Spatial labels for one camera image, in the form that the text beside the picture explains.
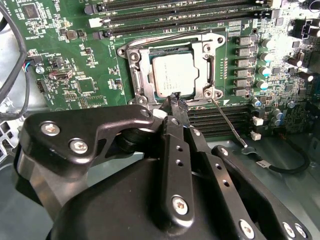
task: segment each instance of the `cable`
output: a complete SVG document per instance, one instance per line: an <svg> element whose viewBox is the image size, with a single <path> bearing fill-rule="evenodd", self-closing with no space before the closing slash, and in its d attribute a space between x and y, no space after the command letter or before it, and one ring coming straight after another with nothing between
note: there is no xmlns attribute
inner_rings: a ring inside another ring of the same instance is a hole
<svg viewBox="0 0 320 240"><path fill-rule="evenodd" d="M21 35L17 25L15 24L15 22L13 21L11 16L8 14L6 7L4 6L4 4L1 1L0 1L0 13L3 15L4 19L7 21L7 23L11 27L11 30L16 38L16 41L19 46L19 51L20 51L20 56L19 56L16 64L14 65L9 76L5 80L2 87L0 88L0 103L2 103L4 101L4 99L6 98L6 96L8 95L8 93L10 92L10 90L12 89L12 87L18 77L18 74L21 70L21 67L24 65L24 62L25 62L26 56L27 56L27 47L25 44L25 40L24 40L23 36Z"/></svg>
<svg viewBox="0 0 320 240"><path fill-rule="evenodd" d="M30 73L25 71L24 75L25 75L25 98L24 98L24 104L22 106L22 109L19 113L0 113L1 121L11 121L11 120L19 119L27 112L28 105L29 105L29 96L30 96Z"/></svg>
<svg viewBox="0 0 320 240"><path fill-rule="evenodd" d="M8 22L7 20L3 17L0 21L0 32L5 29L5 27L7 26Z"/></svg>
<svg viewBox="0 0 320 240"><path fill-rule="evenodd" d="M246 142L239 136L239 134L237 133L235 127L232 125L232 123L229 121L228 117L225 115L224 111L222 111L221 107L218 105L218 103L212 99L213 103L215 104L216 108L218 109L218 111L220 112L220 114L222 115L222 117L224 118L224 120L226 121L226 123L229 125L229 127L231 128L231 131L233 133L233 135L235 136L236 139L238 139L238 141L246 148L248 147L248 145L246 144Z"/></svg>

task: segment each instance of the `silver screw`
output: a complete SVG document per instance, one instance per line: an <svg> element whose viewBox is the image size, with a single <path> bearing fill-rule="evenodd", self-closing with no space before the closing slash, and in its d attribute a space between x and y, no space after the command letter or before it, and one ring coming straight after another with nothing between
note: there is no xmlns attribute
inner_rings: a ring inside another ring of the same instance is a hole
<svg viewBox="0 0 320 240"><path fill-rule="evenodd" d="M223 153L223 155L228 156L229 153L227 150L225 150L223 147L221 148L221 152Z"/></svg>
<svg viewBox="0 0 320 240"><path fill-rule="evenodd" d="M301 227L298 223L296 223L294 226L295 226L295 229L301 234L301 236L302 236L304 239L306 239L306 238L307 238L307 234L306 234L306 232L302 229L302 227Z"/></svg>
<svg viewBox="0 0 320 240"><path fill-rule="evenodd" d="M84 154L88 151L88 145L82 140L73 140L70 142L70 149L76 154Z"/></svg>
<svg viewBox="0 0 320 240"><path fill-rule="evenodd" d="M242 232L244 233L244 235L248 238L248 239L254 239L255 237L255 232L253 230L253 228L250 226L249 223L247 223L247 221L241 219L239 221L239 225L240 228L242 230Z"/></svg>
<svg viewBox="0 0 320 240"><path fill-rule="evenodd" d="M194 128L192 131L193 131L194 134L197 135L197 136L200 136L200 135L201 135L201 132L199 132L199 131L198 131L197 129L195 129L195 128Z"/></svg>
<svg viewBox="0 0 320 240"><path fill-rule="evenodd" d="M37 67L35 68L35 72L36 72L37 74L44 74L44 73L45 73L45 69L44 69L42 66L37 66Z"/></svg>
<svg viewBox="0 0 320 240"><path fill-rule="evenodd" d="M45 123L41 126L41 132L48 136L56 136L60 133L60 128L53 123Z"/></svg>
<svg viewBox="0 0 320 240"><path fill-rule="evenodd" d="M143 116L145 116L145 117L147 117L147 118L150 117L150 113L149 113L147 110L141 109L140 112L141 112L141 114L142 114Z"/></svg>
<svg viewBox="0 0 320 240"><path fill-rule="evenodd" d="M188 212L188 205L181 197L175 196L172 198L172 205L174 210L180 215L186 215Z"/></svg>
<svg viewBox="0 0 320 240"><path fill-rule="evenodd" d="M139 60L139 55L136 53L136 52L132 52L130 54L130 59L134 62L138 61Z"/></svg>
<svg viewBox="0 0 320 240"><path fill-rule="evenodd" d="M292 228L289 226L288 223L283 222L282 224L283 224L283 226L284 226L284 229L285 229L286 233L287 233L290 237L292 237L292 238L296 237L295 232L292 230Z"/></svg>

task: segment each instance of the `black ram slot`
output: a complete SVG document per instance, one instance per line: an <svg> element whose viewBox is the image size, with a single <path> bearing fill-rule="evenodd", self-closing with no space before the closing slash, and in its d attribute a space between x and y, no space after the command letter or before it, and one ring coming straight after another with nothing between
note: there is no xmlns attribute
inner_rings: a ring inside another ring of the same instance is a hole
<svg viewBox="0 0 320 240"><path fill-rule="evenodd" d="M204 16L197 19L179 19L176 21L168 22L157 22L150 24L141 24L137 26L119 27L114 29L103 30L93 33L93 38L100 40L103 38L110 38L128 34L138 34L144 32L153 32L165 30L168 28L182 28L182 27L193 27L194 25L207 25L213 23L220 23L222 21L241 21L246 19L252 19L257 15L255 11L253 12L241 12L233 14L222 14L216 16Z"/></svg>
<svg viewBox="0 0 320 240"><path fill-rule="evenodd" d="M211 3L205 3L201 5L190 5L190 6L182 6L182 7L175 7L170 9L157 9L151 11L143 11L143 12L133 12L129 14L122 14L122 15L114 15L108 17L111 20L112 24L121 24L127 22L128 20L144 20L149 17L153 18L166 18L172 16L172 14L196 14L200 13L201 10L207 10L214 7L240 7L243 8L251 7L251 4L248 4L248 0L229 0L229 1L217 1Z"/></svg>

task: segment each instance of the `surface-mount component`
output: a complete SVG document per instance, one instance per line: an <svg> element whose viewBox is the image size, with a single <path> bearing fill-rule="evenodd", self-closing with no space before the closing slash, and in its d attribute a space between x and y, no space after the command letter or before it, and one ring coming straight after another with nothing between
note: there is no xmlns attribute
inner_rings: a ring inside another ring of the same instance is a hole
<svg viewBox="0 0 320 240"><path fill-rule="evenodd" d="M66 34L66 38L69 40L74 40L78 38L77 33L74 30L66 31L65 34Z"/></svg>
<svg viewBox="0 0 320 240"><path fill-rule="evenodd" d="M23 5L22 9L27 19L37 19L39 17L36 5L34 3Z"/></svg>
<svg viewBox="0 0 320 240"><path fill-rule="evenodd" d="M249 65L249 59L237 59L235 65L239 68L245 68Z"/></svg>

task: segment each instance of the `black cable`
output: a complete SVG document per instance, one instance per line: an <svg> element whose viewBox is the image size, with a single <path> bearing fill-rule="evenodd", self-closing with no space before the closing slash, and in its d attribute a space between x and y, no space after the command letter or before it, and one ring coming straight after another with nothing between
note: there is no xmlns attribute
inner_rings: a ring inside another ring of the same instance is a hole
<svg viewBox="0 0 320 240"><path fill-rule="evenodd" d="M310 158L309 158L308 154L300 146L298 146L297 144L293 143L291 140L289 140L287 138L284 139L284 140L296 152L298 152L303 157L304 163L301 166L299 166L297 168L294 168L294 169L283 169L283 168L279 168L279 167L276 167L276 166L273 166L273 165L269 166L269 169L272 170L272 171L275 171L277 173L281 173L281 174L298 174L298 173L303 172L310 165Z"/></svg>
<svg viewBox="0 0 320 240"><path fill-rule="evenodd" d="M8 22L7 20L3 17L0 21L0 32L5 29L5 27L7 26Z"/></svg>
<svg viewBox="0 0 320 240"><path fill-rule="evenodd" d="M29 105L29 96L30 96L30 73L25 72L25 98L24 104L19 113L0 113L0 121L11 121L21 118L28 109Z"/></svg>
<svg viewBox="0 0 320 240"><path fill-rule="evenodd" d="M17 25L15 24L15 22L13 21L11 16L8 14L6 7L4 6L4 4L1 1L0 1L0 13L3 15L4 19L7 21L7 23L11 27L11 30L16 38L16 41L19 46L19 51L20 51L20 56L19 56L16 64L14 65L9 76L5 80L2 87L0 88L0 103L2 103L4 101L4 99L6 98L6 96L8 95L8 93L10 92L10 90L12 89L12 87L18 77L20 70L25 63L26 56L27 56L27 46L25 44L25 40L24 40L23 36L21 35Z"/></svg>

